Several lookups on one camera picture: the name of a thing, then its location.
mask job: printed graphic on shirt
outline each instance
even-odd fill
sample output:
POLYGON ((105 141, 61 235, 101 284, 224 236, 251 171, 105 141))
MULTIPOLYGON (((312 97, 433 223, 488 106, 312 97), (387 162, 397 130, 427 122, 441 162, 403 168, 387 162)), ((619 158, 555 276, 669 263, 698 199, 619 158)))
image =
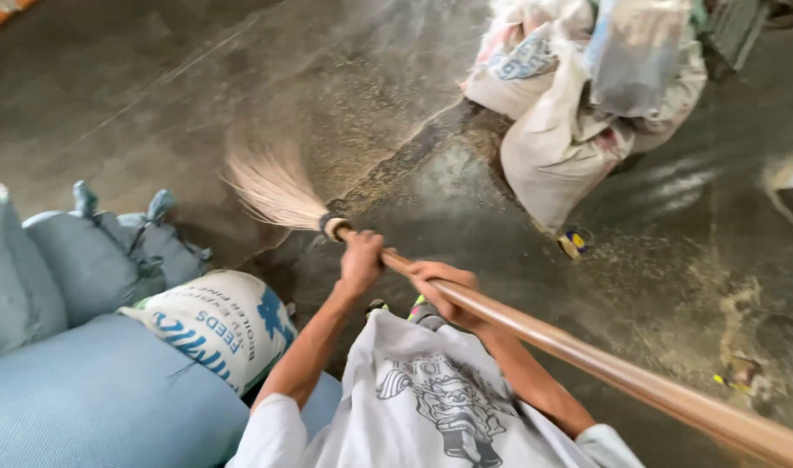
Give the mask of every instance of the printed graphic on shirt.
POLYGON ((464 458, 474 468, 503 465, 492 441, 495 435, 506 432, 498 416, 516 415, 507 397, 501 396, 472 367, 442 354, 388 361, 393 368, 376 388, 380 400, 411 388, 416 396, 416 410, 442 434, 446 455, 464 458))

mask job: broom handle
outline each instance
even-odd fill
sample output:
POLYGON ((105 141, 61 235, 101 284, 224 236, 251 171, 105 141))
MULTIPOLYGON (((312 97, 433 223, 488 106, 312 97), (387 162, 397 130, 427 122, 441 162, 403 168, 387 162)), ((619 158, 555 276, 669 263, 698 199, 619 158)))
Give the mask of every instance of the broom handle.
MULTIPOLYGON (((345 237, 349 230, 341 228, 338 234, 345 237)), ((414 263, 412 260, 385 250, 382 252, 382 261, 402 276, 411 277, 408 266, 414 263)), ((454 304, 631 397, 703 431, 709 437, 733 445, 766 462, 793 467, 791 429, 636 367, 463 285, 440 279, 431 280, 430 283, 454 304)))

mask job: white t-shirt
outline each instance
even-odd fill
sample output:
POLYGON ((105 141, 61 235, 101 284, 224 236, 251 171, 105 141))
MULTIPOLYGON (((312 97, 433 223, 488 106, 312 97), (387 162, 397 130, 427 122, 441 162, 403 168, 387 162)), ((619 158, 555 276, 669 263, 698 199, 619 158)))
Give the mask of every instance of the white t-shirt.
POLYGON ((227 468, 639 468, 610 426, 573 442, 518 400, 474 335, 374 311, 350 347, 332 423, 307 442, 296 402, 268 396, 227 468))

